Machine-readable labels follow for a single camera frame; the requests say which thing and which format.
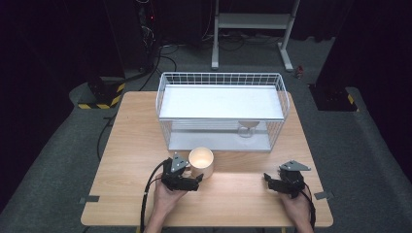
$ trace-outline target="handheld controller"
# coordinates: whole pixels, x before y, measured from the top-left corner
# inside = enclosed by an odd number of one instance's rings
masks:
[[[305,182],[300,171],[310,171],[311,169],[294,160],[279,166],[281,177],[280,180],[274,180],[269,175],[264,173],[264,179],[267,181],[269,189],[290,194],[291,198],[297,197],[299,192],[305,188]]]
[[[163,163],[163,174],[161,175],[161,181],[172,191],[196,191],[199,188],[199,183],[203,179],[203,174],[200,174],[195,179],[184,178],[183,173],[188,165],[188,161],[175,152],[173,159],[168,158]]]

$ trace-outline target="paper cup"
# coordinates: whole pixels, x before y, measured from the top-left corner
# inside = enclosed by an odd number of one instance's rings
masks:
[[[196,178],[203,174],[203,179],[207,179],[213,174],[214,155],[207,148],[193,149],[189,154],[191,176]]]

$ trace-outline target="cable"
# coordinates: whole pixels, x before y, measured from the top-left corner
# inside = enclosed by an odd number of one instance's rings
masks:
[[[309,212],[310,212],[310,224],[312,226],[312,229],[315,230],[315,222],[316,222],[316,209],[315,209],[315,205],[313,205],[313,201],[312,201],[312,192],[310,191],[309,185],[306,183],[305,184],[306,187],[308,188],[309,191],[309,196],[306,195],[306,193],[303,192],[303,190],[300,190],[300,193],[303,194],[303,196],[306,198],[306,200],[308,200],[309,202]]]
[[[161,76],[161,73],[162,73],[161,70],[156,69],[155,71],[157,72],[157,74],[158,74],[159,76]]]
[[[265,39],[263,42],[252,42],[252,41],[248,41],[247,39],[245,39],[245,44],[254,45],[254,46],[264,46],[264,45],[270,45],[270,44],[276,43],[281,39],[281,37],[277,37],[276,40],[270,41],[272,38],[276,38],[276,37],[267,37],[267,39]]]
[[[148,3],[148,2],[149,2],[149,0],[146,0],[146,2],[144,2],[144,1],[140,1],[140,0],[136,0],[136,2],[145,4],[145,3]]]
[[[142,25],[142,32],[143,32],[143,42],[145,43],[146,49],[149,50],[155,40],[155,34],[153,30],[147,26]]]
[[[161,58],[166,58],[166,59],[170,60],[171,62],[173,62],[173,64],[175,65],[175,72],[177,71],[178,65],[176,64],[175,60],[173,60],[172,58],[167,57],[167,56],[161,56]]]
[[[106,125],[103,127],[102,131],[100,132],[99,139],[97,140],[97,159],[98,159],[99,161],[102,160],[102,157],[101,157],[101,155],[100,155],[100,141],[101,141],[101,139],[102,139],[103,133],[104,133],[104,131],[106,130],[106,128],[109,127],[109,126],[113,126],[113,124],[110,125],[110,123],[111,123],[112,120],[116,117],[116,115],[117,115],[117,114],[114,114],[112,117],[104,117],[104,119],[107,119],[107,123],[106,123]]]
[[[209,31],[210,24],[211,24],[211,21],[212,21],[212,14],[213,14],[213,3],[212,3],[212,0],[210,0],[209,21],[208,21],[208,23],[207,23],[207,27],[206,27],[205,33],[204,33],[203,36],[202,36],[202,41],[204,41],[204,38],[205,38],[205,36],[207,35],[207,32]]]
[[[88,229],[90,229],[89,226],[87,226],[87,227],[82,231],[82,233],[86,233],[86,232],[88,231]]]
[[[160,61],[160,58],[157,59],[157,63],[156,63],[156,65],[155,65],[154,69],[152,70],[151,74],[150,74],[149,77],[145,80],[145,83],[143,83],[143,85],[139,88],[138,91],[141,91],[143,88],[145,88],[146,84],[149,82],[149,80],[151,79],[152,75],[155,73],[159,61]]]
[[[219,45],[219,48],[221,49],[221,50],[226,50],[226,51],[236,51],[236,50],[239,50],[240,48],[242,48],[244,45],[245,45],[245,40],[241,37],[241,36],[239,36],[239,37],[229,37],[228,39],[235,39],[235,38],[239,38],[240,40],[237,40],[237,41],[228,41],[228,40],[223,40],[222,42],[227,42],[227,43],[238,43],[238,42],[241,42],[241,44],[240,44],[240,46],[238,46],[237,48],[235,48],[235,49],[226,49],[226,48],[224,48],[223,46],[221,46],[221,45]]]
[[[164,48],[169,48],[169,47],[176,47],[175,50],[172,50],[172,51],[169,51],[169,52],[166,52],[166,53],[162,53],[162,55],[172,54],[173,52],[179,50],[179,47],[180,47],[180,46],[183,46],[183,45],[168,45],[168,46],[162,46],[162,47],[161,47],[162,49],[164,49]]]
[[[149,194],[149,188],[151,187],[152,184],[152,178],[154,177],[155,173],[157,172],[157,170],[163,166],[163,164],[166,162],[167,160],[162,161],[160,164],[157,165],[157,167],[154,168],[151,176],[148,179],[148,182],[146,183],[146,187],[145,187],[145,192],[143,193],[143,200],[142,200],[142,211],[140,213],[140,233],[143,233],[145,231],[145,211],[146,211],[146,203],[148,201],[148,194]]]
[[[123,84],[123,83],[127,83],[127,82],[131,82],[131,81],[138,80],[138,79],[140,79],[140,78],[143,78],[143,77],[147,76],[151,71],[152,71],[152,69],[148,69],[148,70],[146,70],[146,71],[145,71],[144,73],[142,73],[142,74],[139,74],[139,75],[130,77],[130,78],[125,79],[125,80],[117,81],[117,82],[115,82],[114,84]]]
[[[153,182],[155,182],[155,181],[158,181],[158,180],[161,180],[161,178],[156,178],[156,179],[152,180],[152,181],[151,181],[151,184],[152,184]]]

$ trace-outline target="hazard stripe tape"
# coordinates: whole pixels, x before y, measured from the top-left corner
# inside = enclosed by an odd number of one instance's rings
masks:
[[[349,103],[350,103],[351,105],[356,106],[356,105],[355,105],[355,99],[354,99],[354,97],[352,97],[352,95],[348,94],[348,100],[349,100]]]
[[[108,103],[79,103],[78,106],[80,109],[111,109],[116,107],[121,98],[121,92],[124,90],[125,83],[119,85],[117,89],[117,95],[112,101]]]

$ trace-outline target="metal frame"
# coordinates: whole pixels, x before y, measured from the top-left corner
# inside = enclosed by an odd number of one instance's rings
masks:
[[[219,28],[259,28],[259,29],[285,29],[284,40],[278,43],[279,52],[287,71],[292,71],[293,66],[286,47],[292,32],[294,19],[300,0],[294,0],[292,12],[286,15],[268,14],[220,14],[219,0],[216,0],[215,30],[212,50],[212,70],[219,69]]]
[[[202,146],[271,151],[289,108],[288,93],[278,73],[168,72],[160,78],[156,97],[156,112],[169,150]],[[254,138],[239,135],[241,122],[258,122]]]

